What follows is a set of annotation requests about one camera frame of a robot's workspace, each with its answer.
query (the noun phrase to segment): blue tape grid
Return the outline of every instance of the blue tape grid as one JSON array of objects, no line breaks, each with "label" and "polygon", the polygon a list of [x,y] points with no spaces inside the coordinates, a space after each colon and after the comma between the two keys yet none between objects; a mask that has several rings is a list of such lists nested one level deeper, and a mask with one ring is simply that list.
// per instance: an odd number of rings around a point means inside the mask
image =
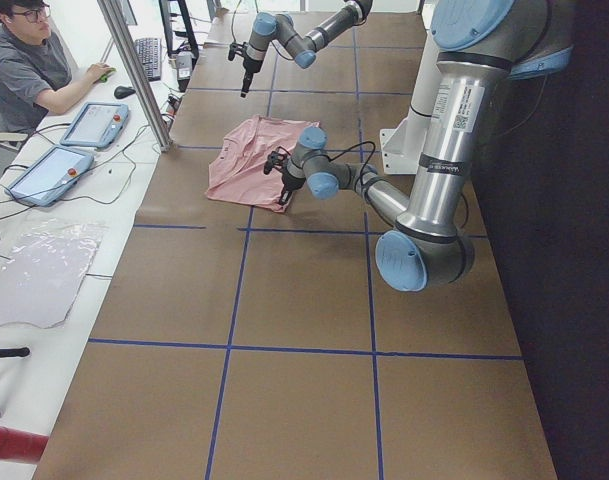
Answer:
[{"label": "blue tape grid", "polygon": [[[356,80],[356,91],[355,92],[332,92],[332,91],[324,91],[320,93],[344,93],[344,94],[355,94],[357,100],[359,101],[360,97],[363,95],[378,95],[377,92],[361,92],[360,84],[359,84],[359,71],[358,71],[358,56],[359,50],[364,48],[386,48],[390,49],[391,47],[357,47],[357,41],[355,38],[355,30],[352,31],[353,34],[353,43],[352,47],[338,46],[338,47],[328,47],[328,48],[343,48],[343,49],[352,49],[354,54],[354,65],[355,65],[355,80]],[[421,49],[421,47],[413,47],[413,48],[398,48],[400,50],[417,50]],[[280,90],[275,89],[275,80],[277,77],[277,62],[279,58],[276,59],[273,65],[273,78],[271,83],[270,90],[261,90],[255,89],[255,91],[263,91],[269,93],[269,102],[267,108],[267,116],[270,116],[273,94],[275,92],[295,92],[295,93],[316,93],[311,90]],[[208,91],[235,91],[231,89],[224,88],[189,88],[189,90],[208,90]],[[382,94],[386,95],[400,95],[400,96],[408,96],[406,93],[391,93],[391,92],[382,92]],[[358,129],[359,129],[359,141],[362,142],[364,140],[364,132],[362,128],[362,120],[361,117],[358,117]],[[189,145],[179,145],[179,148],[182,149],[197,149],[197,150],[217,150],[219,151],[219,147],[200,147],[200,146],[189,146]],[[341,150],[329,150],[330,153],[340,153]],[[362,147],[359,150],[361,161],[365,161],[366,153]],[[326,231],[326,230],[282,230],[282,229],[260,229],[253,228],[253,214],[254,207],[250,208],[250,213],[248,217],[248,223],[245,228],[239,228],[239,231],[246,232],[246,238],[244,241],[243,255],[242,261],[240,264],[239,278],[237,282],[237,291],[235,294],[235,303],[233,308],[233,313],[231,316],[231,326],[229,330],[228,342],[226,345],[218,345],[218,344],[202,344],[202,343],[182,343],[182,342],[152,342],[152,341],[140,341],[140,340],[115,340],[115,339],[103,339],[103,338],[90,338],[89,343],[95,344],[109,344],[109,345],[130,345],[130,346],[149,346],[149,347],[161,347],[161,348],[189,348],[189,349],[203,349],[203,350],[219,350],[225,352],[225,360],[224,367],[222,370],[222,379],[220,382],[220,390],[217,401],[217,409],[215,412],[215,420],[213,423],[213,430],[211,434],[211,444],[209,448],[209,456],[208,463],[206,467],[206,472],[204,479],[210,480],[211,472],[213,468],[213,462],[215,458],[215,451],[217,447],[217,437],[218,430],[220,424],[220,418],[222,415],[222,406],[224,403],[224,395],[226,391],[226,380],[228,376],[228,370],[230,365],[230,357],[231,353],[234,351],[250,351],[250,352],[277,352],[277,353],[287,353],[287,354],[307,354],[307,355],[352,355],[352,356],[370,356],[373,362],[373,406],[375,410],[375,421],[376,421],[376,435],[377,435],[377,457],[378,457],[378,478],[379,480],[384,480],[384,452],[382,446],[382,426],[381,426],[381,410],[380,410],[380,388],[379,388],[379,378],[378,378],[378,359],[379,358],[429,358],[429,359],[443,359],[443,360],[483,360],[483,361],[523,361],[521,356],[513,356],[513,355],[470,355],[470,354],[446,354],[446,353],[430,353],[430,352],[388,352],[388,351],[380,351],[377,348],[377,334],[376,334],[376,318],[375,318],[375,303],[373,296],[373,277],[372,277],[372,263],[371,263],[371,252],[370,252],[370,243],[369,238],[373,235],[382,235],[383,232],[371,232],[369,230],[369,216],[368,213],[364,214],[364,231]],[[135,228],[160,228],[160,229],[188,229],[188,230],[203,230],[206,227],[202,226],[189,226],[189,225],[147,225],[147,224],[136,224]],[[250,242],[251,235],[253,233],[284,233],[284,234],[328,234],[328,235],[363,235],[365,241],[365,251],[366,251],[366,262],[367,262],[367,282],[368,282],[368,295],[369,295],[369,316],[370,316],[370,327],[371,327],[371,350],[342,350],[342,349],[318,349],[318,348],[288,348],[288,347],[272,347],[272,346],[254,346],[254,345],[235,345],[233,343],[233,338],[235,335],[235,326],[237,321],[237,311],[239,306],[239,299],[242,291],[242,286],[244,282],[244,270],[246,267],[246,259],[248,254],[248,246]],[[485,239],[487,236],[485,235],[469,235],[470,238],[479,238]]]}]

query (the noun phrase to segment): garment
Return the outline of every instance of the garment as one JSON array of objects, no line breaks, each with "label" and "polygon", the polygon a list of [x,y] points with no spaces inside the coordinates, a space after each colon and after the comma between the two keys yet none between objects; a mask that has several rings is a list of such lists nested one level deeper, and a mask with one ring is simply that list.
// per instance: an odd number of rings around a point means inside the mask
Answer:
[{"label": "garment", "polygon": [[254,205],[274,212],[284,212],[287,205],[278,203],[282,176],[277,170],[264,174],[268,155],[282,147],[293,151],[306,127],[318,123],[279,120],[254,115],[226,134],[222,150],[209,165],[211,200]]},{"label": "garment", "polygon": [[57,34],[42,45],[28,45],[0,25],[0,113],[8,131],[33,132],[48,113],[35,104],[37,95],[58,90],[71,78]]}]

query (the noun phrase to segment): tablet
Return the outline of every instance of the tablet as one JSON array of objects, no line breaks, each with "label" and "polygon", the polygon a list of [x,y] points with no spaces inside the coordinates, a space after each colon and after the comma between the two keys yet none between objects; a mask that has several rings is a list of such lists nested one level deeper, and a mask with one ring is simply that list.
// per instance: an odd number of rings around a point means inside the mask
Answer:
[{"label": "tablet", "polygon": [[121,133],[128,113],[125,103],[87,102],[64,132],[60,144],[106,148]]},{"label": "tablet", "polygon": [[6,193],[18,202],[46,207],[75,185],[92,163],[88,152],[55,145],[16,178]]}]

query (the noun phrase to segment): computer mouse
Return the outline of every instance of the computer mouse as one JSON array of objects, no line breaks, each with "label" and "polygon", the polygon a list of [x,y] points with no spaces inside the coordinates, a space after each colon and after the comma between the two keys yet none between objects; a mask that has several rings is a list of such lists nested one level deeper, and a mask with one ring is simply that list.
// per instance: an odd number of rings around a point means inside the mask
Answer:
[{"label": "computer mouse", "polygon": [[135,89],[133,87],[125,87],[124,85],[120,85],[118,87],[115,87],[113,95],[117,99],[122,99],[128,97],[129,95],[133,95],[134,93]]},{"label": "computer mouse", "polygon": [[106,83],[108,81],[108,77],[110,77],[111,75],[113,75],[113,73],[115,73],[115,68],[111,67],[111,69],[106,72],[104,75],[102,75],[99,79],[100,82],[102,83]]}]

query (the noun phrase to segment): desk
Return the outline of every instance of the desk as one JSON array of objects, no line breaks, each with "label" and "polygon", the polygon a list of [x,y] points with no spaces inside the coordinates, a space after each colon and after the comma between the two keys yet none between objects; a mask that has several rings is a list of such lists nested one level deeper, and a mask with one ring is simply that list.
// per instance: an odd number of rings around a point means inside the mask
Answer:
[{"label": "desk", "polygon": [[[302,31],[326,17],[293,15]],[[319,120],[334,153],[395,126],[421,19],[372,14],[304,73],[271,51],[246,100],[217,44],[230,23],[200,56],[35,478],[554,479],[470,185],[476,264],[418,294],[379,278],[387,227],[350,192],[298,191],[285,215],[203,195],[253,114]]]},{"label": "desk", "polygon": [[[68,114],[47,116],[39,129],[59,123],[69,123],[85,101],[116,101],[113,90],[117,85],[130,85],[125,69],[116,49],[113,49],[108,63],[117,71],[108,82],[97,84],[87,97]],[[176,87],[174,72],[165,65],[163,81],[151,83],[159,105],[168,96],[169,88]],[[146,119],[137,95],[120,100],[129,105],[130,118],[116,142],[106,151],[96,156],[101,163],[121,150],[137,134]],[[64,128],[49,129],[44,135],[58,142]],[[16,157],[14,163],[31,165],[50,143],[39,135],[32,137]],[[159,149],[150,129],[146,129],[135,144],[128,149],[136,169],[128,188],[111,205],[100,205],[90,200],[58,202],[49,208],[34,208],[20,215],[0,221],[0,254],[8,255],[15,241],[30,229],[31,225],[49,219],[69,220],[74,223],[101,223],[106,226],[100,248],[90,267],[89,274],[82,282],[79,295],[66,322],[47,330],[27,325],[0,327],[0,348],[13,345],[27,345],[31,355],[25,359],[0,360],[0,425],[48,435],[55,423],[71,378],[77,367],[89,332],[95,322],[102,300],[110,284],[110,277],[120,258],[126,239],[133,225],[133,218],[153,175],[159,156]],[[106,165],[82,178],[65,196],[91,196],[110,201],[120,192],[133,169],[133,164],[123,156],[118,156]],[[1,179],[8,185],[21,172],[9,170]],[[0,201],[9,197],[0,187]],[[0,205],[0,217],[24,209],[16,203]],[[4,260],[0,259],[0,269]],[[0,462],[0,479],[29,479],[35,470],[31,465]]]}]

